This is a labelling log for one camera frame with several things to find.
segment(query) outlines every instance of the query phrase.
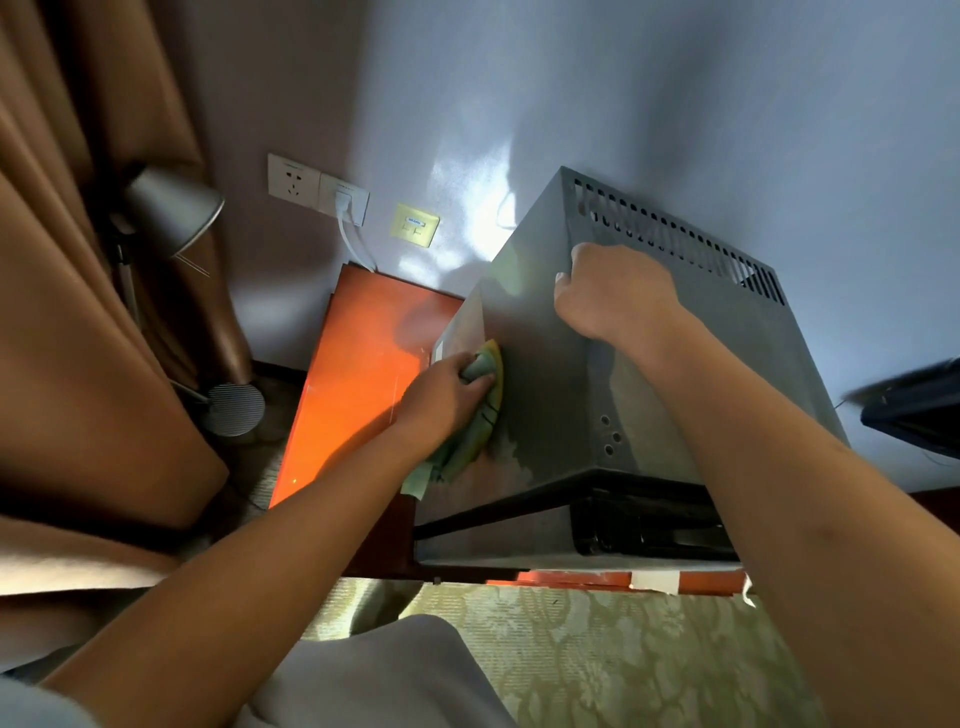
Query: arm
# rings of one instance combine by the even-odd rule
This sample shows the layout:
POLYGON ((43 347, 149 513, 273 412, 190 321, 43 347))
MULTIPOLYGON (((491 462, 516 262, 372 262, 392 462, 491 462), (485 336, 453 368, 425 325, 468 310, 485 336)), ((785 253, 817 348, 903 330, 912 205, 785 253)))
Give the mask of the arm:
POLYGON ((836 724, 953 724, 960 539, 741 363, 650 256, 577 246, 556 308, 656 389, 836 724))
POLYGON ((396 423, 175 571, 43 682, 102 725, 220 726, 317 614, 400 483, 466 423, 492 379, 469 354, 422 373, 396 423))

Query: hand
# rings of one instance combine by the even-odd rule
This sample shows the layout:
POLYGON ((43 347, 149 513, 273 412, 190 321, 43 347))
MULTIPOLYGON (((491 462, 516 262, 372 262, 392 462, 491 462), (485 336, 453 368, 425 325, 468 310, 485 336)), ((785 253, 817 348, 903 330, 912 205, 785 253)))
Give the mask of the hand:
POLYGON ((442 359, 420 372, 403 394, 395 426, 408 433, 414 447, 424 450, 424 457, 469 422, 493 386, 493 375, 470 384, 460 380, 460 372, 475 358, 475 354, 459 353, 442 359))
POLYGON ((578 333, 625 351, 655 343, 683 311, 670 272, 622 245, 580 243, 570 275, 557 274, 558 315, 578 333))

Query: white wall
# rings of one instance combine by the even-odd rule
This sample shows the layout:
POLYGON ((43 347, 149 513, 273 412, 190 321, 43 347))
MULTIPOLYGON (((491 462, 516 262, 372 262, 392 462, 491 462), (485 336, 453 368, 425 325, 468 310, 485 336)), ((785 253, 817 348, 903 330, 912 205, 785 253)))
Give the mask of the white wall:
MULTIPOLYGON (((960 6, 900 0, 156 0, 226 193, 257 358, 305 368, 335 225, 268 198, 268 151, 367 187, 382 270, 465 294, 566 164, 777 269, 835 401, 958 353, 960 6), (389 237, 396 202, 442 217, 389 237)), ((960 469, 858 423, 907 489, 960 469)))

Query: orange table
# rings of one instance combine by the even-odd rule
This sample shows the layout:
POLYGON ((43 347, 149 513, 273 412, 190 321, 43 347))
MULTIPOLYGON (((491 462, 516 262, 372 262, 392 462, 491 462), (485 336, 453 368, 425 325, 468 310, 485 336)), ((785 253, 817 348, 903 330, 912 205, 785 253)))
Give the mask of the orange table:
MULTIPOLYGON (((276 505, 369 441, 392 420, 396 403, 461 300, 345 265, 330 298, 276 480, 276 505)), ((350 562, 346 576, 432 581, 496 581, 579 589, 627 590, 630 574, 422 567, 413 560, 416 501, 397 495, 350 562)), ((733 594, 743 573, 684 573, 687 594, 733 594)))

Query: black monitor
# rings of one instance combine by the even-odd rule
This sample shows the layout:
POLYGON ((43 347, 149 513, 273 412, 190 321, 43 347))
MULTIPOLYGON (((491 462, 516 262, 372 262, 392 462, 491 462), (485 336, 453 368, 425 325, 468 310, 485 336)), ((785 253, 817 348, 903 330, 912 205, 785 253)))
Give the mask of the black monitor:
POLYGON ((956 359, 895 384, 864 408, 860 422, 918 448, 960 458, 960 367, 956 359))

